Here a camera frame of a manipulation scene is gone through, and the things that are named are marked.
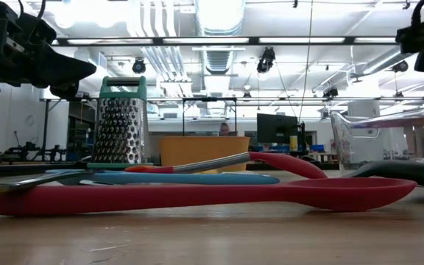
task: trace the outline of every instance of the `green grater handle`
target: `green grater handle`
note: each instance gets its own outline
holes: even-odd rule
[[[136,92],[112,92],[110,88],[117,85],[125,86],[138,86]],[[101,92],[99,93],[100,99],[106,98],[131,98],[141,99],[146,102],[146,78],[131,78],[131,77],[104,77],[102,79]]]

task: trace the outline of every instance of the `workbench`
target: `workbench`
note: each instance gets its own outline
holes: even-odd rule
[[[363,213],[275,202],[0,216],[0,264],[424,265],[424,188]]]

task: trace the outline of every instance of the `metal grater surface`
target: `metal grater surface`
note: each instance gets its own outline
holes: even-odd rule
[[[99,99],[94,163],[145,163],[146,103],[134,98]]]

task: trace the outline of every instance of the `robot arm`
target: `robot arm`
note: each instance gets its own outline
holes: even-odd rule
[[[55,52],[50,44],[56,37],[41,18],[26,13],[17,17],[0,2],[0,82],[50,86],[55,96],[75,96],[79,81],[96,72],[96,66]]]

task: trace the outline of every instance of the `red silicone spoon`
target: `red silicone spoon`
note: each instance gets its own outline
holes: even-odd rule
[[[310,179],[326,178],[326,174],[312,163],[291,155],[272,154],[265,152],[245,152],[231,155],[224,158],[217,158],[197,163],[190,163],[181,166],[131,166],[125,169],[127,172],[142,173],[194,173],[210,169],[218,169],[223,166],[232,166],[248,161],[262,160],[275,168],[286,170]]]
[[[296,202],[365,211],[396,202],[417,184],[386,178],[300,180],[275,185],[40,186],[0,194],[0,215],[54,216],[240,202]]]

